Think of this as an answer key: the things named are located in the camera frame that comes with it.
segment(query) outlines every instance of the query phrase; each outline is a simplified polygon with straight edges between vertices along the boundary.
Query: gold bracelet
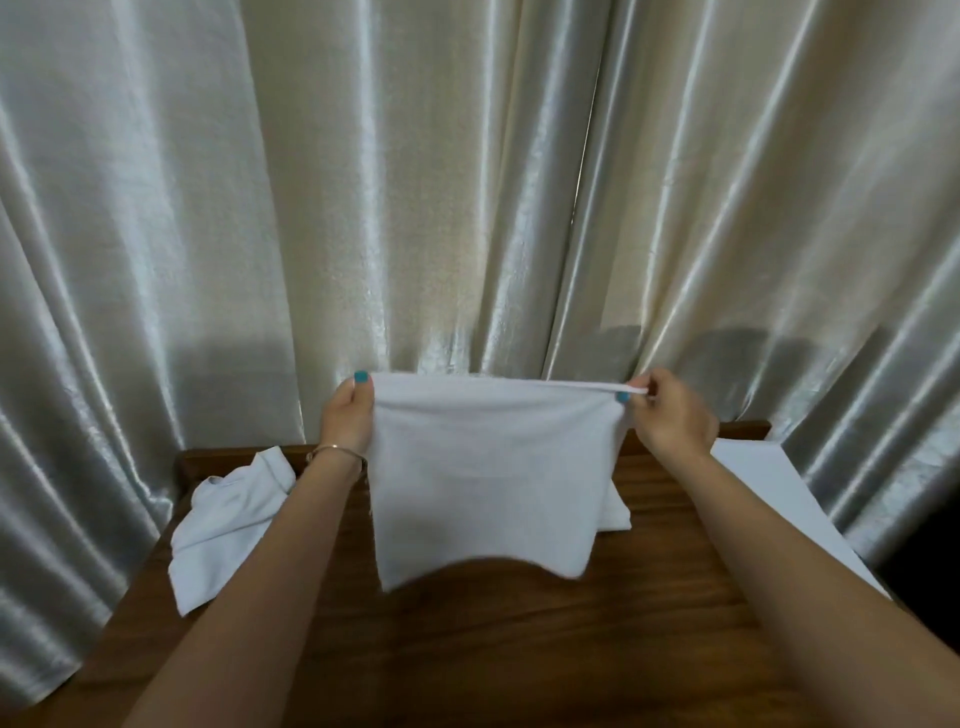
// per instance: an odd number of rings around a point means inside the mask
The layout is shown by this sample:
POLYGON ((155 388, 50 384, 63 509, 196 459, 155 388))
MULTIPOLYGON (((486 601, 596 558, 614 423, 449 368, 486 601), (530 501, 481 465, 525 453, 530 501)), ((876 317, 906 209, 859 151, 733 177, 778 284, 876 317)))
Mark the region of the gold bracelet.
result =
POLYGON ((315 448, 313 448, 312 450, 306 453, 307 464, 313 461, 313 459, 317 456, 318 452, 325 449, 337 449, 340 452, 345 452, 349 455, 353 455, 353 457, 357 458, 360 461, 360 471, 362 472, 367 469, 367 458, 365 458, 356 450, 345 448, 343 445, 317 445, 315 448))

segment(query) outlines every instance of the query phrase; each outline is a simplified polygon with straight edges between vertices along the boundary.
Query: wooden surface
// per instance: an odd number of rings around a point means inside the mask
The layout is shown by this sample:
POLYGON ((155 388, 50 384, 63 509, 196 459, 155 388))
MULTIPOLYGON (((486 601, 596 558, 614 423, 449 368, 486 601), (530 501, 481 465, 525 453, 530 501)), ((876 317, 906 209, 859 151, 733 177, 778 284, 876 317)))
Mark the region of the wooden surface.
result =
MULTIPOLYGON (((761 439, 765 424, 725 436, 761 439)), ((295 469, 309 447, 288 448, 295 469)), ((185 483, 256 449, 194 450, 185 483)), ((631 436, 613 479, 633 530, 599 534, 587 573, 477 561, 379 590, 370 494, 351 494, 285 725, 820 725, 761 633, 680 487, 631 436)), ((202 610, 181 619, 170 533, 84 667, 32 726, 118 725, 202 610)))

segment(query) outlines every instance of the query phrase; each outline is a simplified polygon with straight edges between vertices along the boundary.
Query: white sheet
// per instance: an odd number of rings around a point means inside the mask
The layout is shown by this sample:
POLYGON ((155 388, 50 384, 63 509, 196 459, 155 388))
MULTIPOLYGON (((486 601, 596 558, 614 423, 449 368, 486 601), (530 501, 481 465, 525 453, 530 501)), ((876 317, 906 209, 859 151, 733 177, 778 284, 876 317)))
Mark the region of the white sheet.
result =
POLYGON ((368 454, 385 591, 502 556, 574 578, 598 528, 629 527, 610 477, 624 385, 374 374, 368 454))
POLYGON ((783 448, 776 443, 717 440, 710 452, 810 541, 888 595, 824 513, 783 448))

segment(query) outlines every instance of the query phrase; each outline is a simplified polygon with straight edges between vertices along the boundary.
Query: wrist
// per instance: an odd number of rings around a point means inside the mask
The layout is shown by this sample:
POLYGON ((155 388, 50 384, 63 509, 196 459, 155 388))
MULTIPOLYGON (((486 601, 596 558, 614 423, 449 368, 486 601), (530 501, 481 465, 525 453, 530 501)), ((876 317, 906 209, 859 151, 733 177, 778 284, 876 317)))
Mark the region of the wrist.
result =
POLYGON ((324 479, 351 486, 362 471, 363 464, 356 455, 342 449, 328 448, 316 453, 303 470, 301 478, 322 476, 324 479))
POLYGON ((665 452, 663 455, 658 453, 655 455, 660 464, 684 486, 696 473, 708 468, 713 461, 713 455, 705 448, 681 448, 665 452))

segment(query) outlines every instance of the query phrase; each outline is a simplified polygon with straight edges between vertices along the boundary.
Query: crumpled white towel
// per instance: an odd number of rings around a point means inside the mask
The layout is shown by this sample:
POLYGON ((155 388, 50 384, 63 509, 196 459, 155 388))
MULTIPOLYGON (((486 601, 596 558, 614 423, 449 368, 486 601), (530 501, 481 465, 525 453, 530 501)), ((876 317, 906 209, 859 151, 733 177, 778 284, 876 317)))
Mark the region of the crumpled white towel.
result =
POLYGON ((258 452, 248 466, 197 486, 190 512, 171 539, 168 572, 177 610, 193 611, 216 596, 253 551, 297 476, 280 448, 258 452))
POLYGON ((619 384, 374 374, 368 460, 384 591, 509 557, 576 578, 604 527, 629 528, 611 473, 630 425, 619 384))

